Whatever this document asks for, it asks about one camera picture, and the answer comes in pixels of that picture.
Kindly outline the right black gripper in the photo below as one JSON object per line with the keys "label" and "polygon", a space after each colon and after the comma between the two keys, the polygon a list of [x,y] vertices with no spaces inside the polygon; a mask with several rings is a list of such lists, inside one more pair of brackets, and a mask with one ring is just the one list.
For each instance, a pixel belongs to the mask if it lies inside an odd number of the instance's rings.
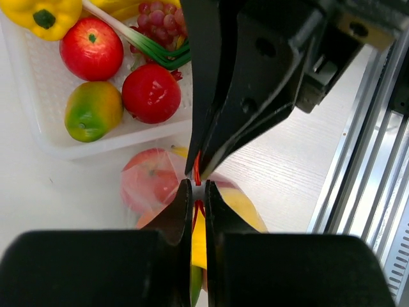
{"label": "right black gripper", "polygon": [[333,4],[323,27],[317,6],[243,6],[236,15],[235,60],[200,146],[208,178],[233,152],[285,120],[295,105],[310,113],[365,45],[386,51],[408,29],[408,1]]}

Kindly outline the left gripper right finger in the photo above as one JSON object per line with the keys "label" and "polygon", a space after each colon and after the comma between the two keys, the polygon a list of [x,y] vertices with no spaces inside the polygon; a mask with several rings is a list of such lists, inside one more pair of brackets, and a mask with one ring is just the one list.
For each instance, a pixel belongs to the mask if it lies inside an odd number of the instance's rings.
{"label": "left gripper right finger", "polygon": [[374,253],[349,235],[271,233],[274,253],[252,270],[208,274],[210,306],[393,306]]}

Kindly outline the orange green mango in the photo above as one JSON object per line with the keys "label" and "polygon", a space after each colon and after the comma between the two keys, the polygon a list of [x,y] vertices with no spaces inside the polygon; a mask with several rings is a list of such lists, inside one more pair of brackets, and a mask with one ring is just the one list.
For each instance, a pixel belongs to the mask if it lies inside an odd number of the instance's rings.
{"label": "orange green mango", "polygon": [[195,307],[202,289],[202,268],[192,265],[190,269],[190,305]]}

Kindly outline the red strawberry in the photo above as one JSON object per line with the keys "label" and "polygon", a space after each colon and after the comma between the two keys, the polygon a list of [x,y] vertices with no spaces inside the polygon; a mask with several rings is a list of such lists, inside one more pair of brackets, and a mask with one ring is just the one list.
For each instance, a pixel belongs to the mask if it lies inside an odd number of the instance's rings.
{"label": "red strawberry", "polygon": [[167,121],[181,104],[181,89],[174,76],[157,64],[135,69],[122,86],[122,101],[133,118],[147,124]]}

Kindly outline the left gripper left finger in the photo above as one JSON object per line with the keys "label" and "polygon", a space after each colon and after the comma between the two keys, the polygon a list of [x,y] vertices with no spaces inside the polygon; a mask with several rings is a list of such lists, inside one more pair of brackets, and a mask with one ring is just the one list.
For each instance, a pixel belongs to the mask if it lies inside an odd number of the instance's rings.
{"label": "left gripper left finger", "polygon": [[173,269],[157,251],[160,214],[141,230],[19,235],[1,259],[1,305],[190,306],[190,264]]}

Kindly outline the clear zip bag orange zipper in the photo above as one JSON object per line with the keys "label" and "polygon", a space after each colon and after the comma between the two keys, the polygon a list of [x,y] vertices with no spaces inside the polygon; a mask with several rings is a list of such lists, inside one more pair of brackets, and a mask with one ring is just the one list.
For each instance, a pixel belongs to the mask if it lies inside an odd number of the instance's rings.
{"label": "clear zip bag orange zipper", "polygon": [[[165,150],[170,153],[171,161],[180,184],[185,179],[185,175],[182,173],[182,166],[187,158],[188,150],[182,146],[172,146]],[[214,174],[210,179],[216,183],[222,199],[235,213],[258,232],[267,232],[268,229],[255,206],[235,182],[220,174]],[[128,219],[135,223],[135,228],[138,230],[145,227],[175,199],[177,191],[178,188],[171,195],[169,203],[143,214],[134,212],[123,203],[127,207]],[[193,203],[191,207],[193,230],[191,266],[194,265],[202,268],[202,289],[204,289],[207,274],[205,206]]]}

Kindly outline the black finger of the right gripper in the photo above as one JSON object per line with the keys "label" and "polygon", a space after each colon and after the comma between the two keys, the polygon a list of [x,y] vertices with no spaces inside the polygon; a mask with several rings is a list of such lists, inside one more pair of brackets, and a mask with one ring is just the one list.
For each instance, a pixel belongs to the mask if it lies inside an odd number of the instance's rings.
{"label": "black finger of the right gripper", "polygon": [[182,1],[192,65],[192,132],[185,174],[191,175],[220,104],[226,98],[237,45],[242,1]]}

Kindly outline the red tomato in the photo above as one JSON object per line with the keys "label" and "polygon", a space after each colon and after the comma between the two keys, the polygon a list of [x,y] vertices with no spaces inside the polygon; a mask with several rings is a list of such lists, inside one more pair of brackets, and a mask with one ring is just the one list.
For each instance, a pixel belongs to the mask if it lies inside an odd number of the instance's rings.
{"label": "red tomato", "polygon": [[150,148],[137,153],[122,169],[120,195],[128,208],[143,214],[169,203],[178,185],[170,153]]}

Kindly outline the yellow pear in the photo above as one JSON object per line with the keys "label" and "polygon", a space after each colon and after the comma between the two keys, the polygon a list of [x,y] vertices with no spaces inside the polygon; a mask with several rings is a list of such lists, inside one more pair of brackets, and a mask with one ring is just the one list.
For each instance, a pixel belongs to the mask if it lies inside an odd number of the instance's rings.
{"label": "yellow pear", "polygon": [[252,270],[265,265],[274,253],[274,236],[258,232],[222,199],[216,183],[199,171],[196,157],[192,182],[183,181],[176,199],[160,214],[164,230],[157,233],[157,251],[173,269],[186,271],[191,264],[192,204],[204,205],[207,273],[223,267]]}

